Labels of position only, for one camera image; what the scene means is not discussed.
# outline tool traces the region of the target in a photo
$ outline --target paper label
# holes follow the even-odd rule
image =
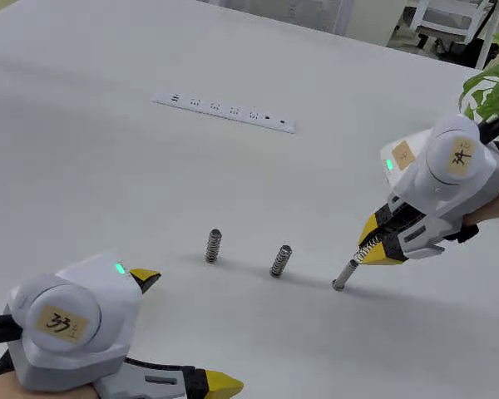
[[[392,155],[398,163],[399,170],[405,169],[416,160],[413,151],[410,149],[406,141],[402,141],[396,148],[394,148]]]
[[[447,160],[446,171],[459,176],[465,176],[475,153],[475,141],[467,137],[457,137],[453,141],[451,156]]]
[[[37,330],[64,341],[77,343],[82,339],[89,320],[51,305],[44,305],[37,321]]]

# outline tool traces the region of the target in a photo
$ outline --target chair leg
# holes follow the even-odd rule
[[[427,40],[429,40],[429,36],[424,35],[422,33],[419,34],[419,43],[417,44],[417,48],[423,49],[427,44]]]

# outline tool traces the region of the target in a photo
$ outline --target electrical outlet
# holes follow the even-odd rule
[[[180,91],[159,90],[153,101],[158,104],[175,106],[186,110],[201,112],[220,118],[230,119],[251,125],[262,126],[277,131],[295,132],[294,121],[288,118],[277,117],[271,112],[264,112],[255,108],[243,108],[224,103],[210,101],[201,96],[187,96]]]

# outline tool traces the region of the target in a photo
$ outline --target white cylinder cap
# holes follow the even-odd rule
[[[88,290],[73,284],[60,285],[33,301],[25,329],[38,347],[71,352],[92,339],[100,317],[98,303]]]
[[[458,160],[453,151],[453,144],[458,137],[466,137],[475,143],[475,148],[472,157],[467,157],[462,160],[469,162],[465,174],[454,173],[447,165],[453,160]],[[468,131],[449,131],[448,133],[439,135],[434,139],[427,149],[427,165],[432,175],[442,183],[449,185],[459,185],[464,181],[475,176],[481,165],[484,165],[484,145],[477,140],[476,135]]]

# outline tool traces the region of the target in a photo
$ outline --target steel spring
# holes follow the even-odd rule
[[[207,241],[207,250],[205,251],[205,261],[213,264],[218,258],[220,251],[220,241],[222,240],[222,233],[218,229],[212,229],[209,233],[209,240]]]
[[[361,264],[364,261],[364,258],[366,258],[366,256],[369,254],[369,251],[371,251],[373,247],[375,247],[375,245],[379,244],[381,240],[381,236],[376,235],[365,245],[363,245],[362,247],[358,247],[357,252],[355,253],[355,255],[353,255],[353,260],[358,264]]]
[[[292,249],[288,245],[283,245],[279,249],[279,252],[275,257],[274,264],[269,269],[269,273],[273,277],[279,277],[282,274],[284,268],[286,267],[287,262],[290,259],[291,254],[292,254]]]

